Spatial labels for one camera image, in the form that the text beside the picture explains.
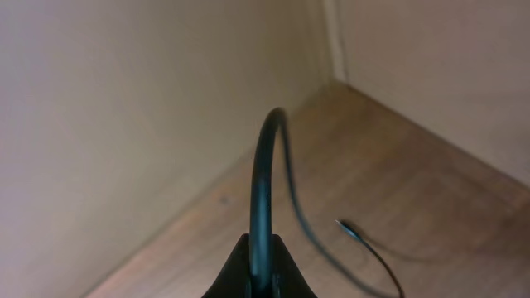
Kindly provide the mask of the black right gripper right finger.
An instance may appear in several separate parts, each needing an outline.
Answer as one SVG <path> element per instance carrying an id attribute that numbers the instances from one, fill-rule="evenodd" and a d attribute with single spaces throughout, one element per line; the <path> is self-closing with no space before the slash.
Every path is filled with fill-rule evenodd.
<path id="1" fill-rule="evenodd" d="M 272 236 L 272 297 L 316 298 L 277 234 Z"/>

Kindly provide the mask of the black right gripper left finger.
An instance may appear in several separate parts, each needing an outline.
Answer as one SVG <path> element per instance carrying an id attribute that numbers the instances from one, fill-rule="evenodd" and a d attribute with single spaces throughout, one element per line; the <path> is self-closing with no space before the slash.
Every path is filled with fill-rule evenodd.
<path id="1" fill-rule="evenodd" d="M 250 298 L 249 236 L 244 233 L 202 298 Z"/>

